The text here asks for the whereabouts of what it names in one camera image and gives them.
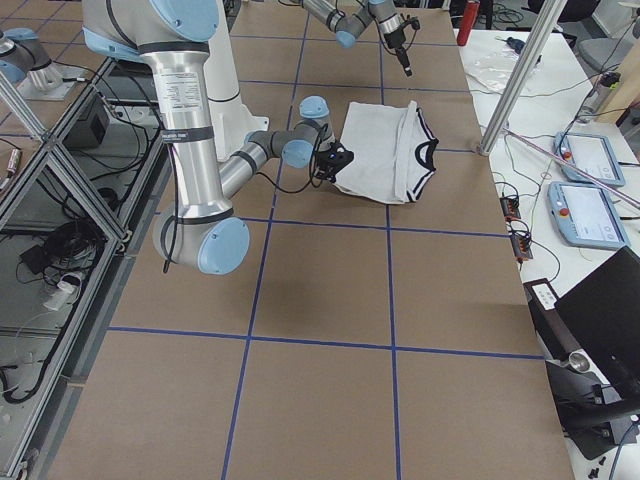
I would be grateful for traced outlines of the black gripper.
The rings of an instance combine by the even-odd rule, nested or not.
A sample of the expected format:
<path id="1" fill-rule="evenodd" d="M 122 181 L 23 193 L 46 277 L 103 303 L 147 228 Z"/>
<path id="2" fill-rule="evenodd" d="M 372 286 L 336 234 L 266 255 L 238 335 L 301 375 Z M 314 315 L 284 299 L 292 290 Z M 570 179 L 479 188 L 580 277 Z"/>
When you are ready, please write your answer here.
<path id="1" fill-rule="evenodd" d="M 334 141 L 329 148 L 315 154 L 313 177 L 335 183 L 338 173 L 354 160 L 354 153 L 341 142 Z"/>
<path id="2" fill-rule="evenodd" d="M 412 76 L 411 63 L 404 48 L 406 35 L 404 29 L 410 26 L 414 31 L 420 29 L 420 22 L 415 16 L 394 14 L 382 22 L 382 36 L 389 49 L 395 50 L 395 56 L 402 66 L 406 76 Z"/>

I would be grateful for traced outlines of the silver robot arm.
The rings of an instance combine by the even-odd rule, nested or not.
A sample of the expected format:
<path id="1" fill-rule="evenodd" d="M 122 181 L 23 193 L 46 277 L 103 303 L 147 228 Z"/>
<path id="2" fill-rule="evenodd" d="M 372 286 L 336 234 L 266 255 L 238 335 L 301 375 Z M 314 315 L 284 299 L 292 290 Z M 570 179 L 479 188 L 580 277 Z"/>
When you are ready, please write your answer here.
<path id="1" fill-rule="evenodd" d="M 168 147 L 175 203 L 156 224 L 153 241 L 166 264 L 225 275 L 245 258 L 250 232 L 231 198 L 272 158 L 309 167 L 310 177 L 334 180 L 354 155 L 336 138 L 324 98 L 300 105 L 291 130 L 255 131 L 219 162 L 205 84 L 209 42 L 219 28 L 214 1 L 85 1 L 86 45 L 113 59 L 147 65 Z"/>
<path id="2" fill-rule="evenodd" d="M 337 1 L 293 1 L 293 4 L 323 23 L 344 48 L 353 47 L 361 34 L 374 24 L 385 50 L 396 57 L 407 77 L 413 75 L 405 29 L 410 27 L 417 32 L 420 22 L 417 17 L 400 14 L 393 1 L 361 1 L 360 7 L 351 14 L 341 10 Z"/>

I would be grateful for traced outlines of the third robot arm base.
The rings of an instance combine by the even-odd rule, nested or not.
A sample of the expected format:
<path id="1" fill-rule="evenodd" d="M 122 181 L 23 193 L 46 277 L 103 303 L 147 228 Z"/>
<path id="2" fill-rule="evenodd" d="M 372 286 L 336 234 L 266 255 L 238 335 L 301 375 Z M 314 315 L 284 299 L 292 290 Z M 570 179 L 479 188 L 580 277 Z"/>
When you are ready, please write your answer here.
<path id="1" fill-rule="evenodd" d="M 1 31 L 1 73 L 27 100 L 62 101 L 75 82 L 64 81 L 38 35 L 25 27 Z"/>

